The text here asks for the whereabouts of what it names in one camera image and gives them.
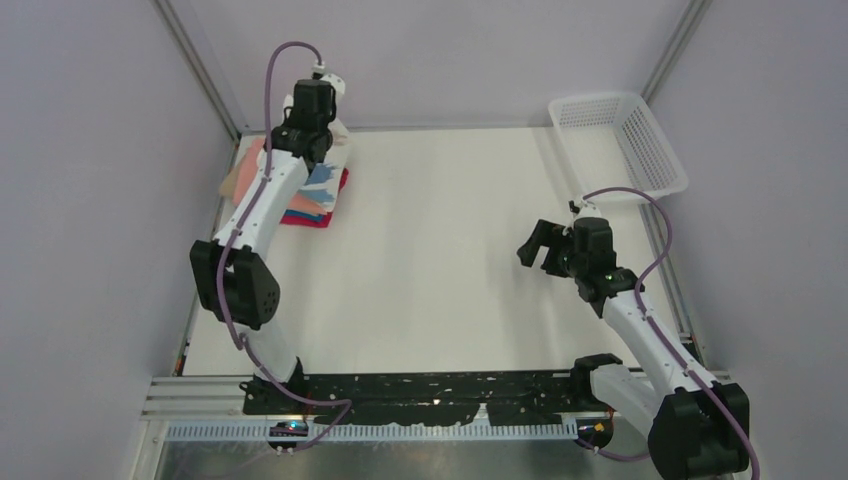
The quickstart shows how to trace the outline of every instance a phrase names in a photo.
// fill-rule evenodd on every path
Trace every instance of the white laundry basket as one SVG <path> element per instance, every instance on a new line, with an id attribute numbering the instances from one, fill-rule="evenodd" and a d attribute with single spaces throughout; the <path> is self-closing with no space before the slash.
<path id="1" fill-rule="evenodd" d="M 580 194 L 627 186 L 654 198 L 681 192 L 689 179 L 653 113 L 634 93 L 615 92 L 554 100 L 548 106 Z M 641 203 L 613 192 L 598 203 Z"/>

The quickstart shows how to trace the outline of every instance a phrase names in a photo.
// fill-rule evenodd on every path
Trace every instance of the gray wall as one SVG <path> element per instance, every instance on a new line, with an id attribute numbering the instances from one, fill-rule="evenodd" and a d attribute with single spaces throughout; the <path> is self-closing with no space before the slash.
<path id="1" fill-rule="evenodd" d="M 268 56 L 313 42 L 348 84 L 352 127 L 550 123 L 548 102 L 639 91 L 684 0 L 172 0 L 222 94 L 262 130 Z M 275 104 L 311 53 L 278 62 Z"/>
<path id="2" fill-rule="evenodd" d="M 665 203 L 700 340 L 772 477 L 842 478 L 848 3 L 715 2 L 653 110 L 691 180 Z"/>
<path id="3" fill-rule="evenodd" d="M 0 5 L 0 478 L 114 480 L 232 144 L 149 1 Z"/>

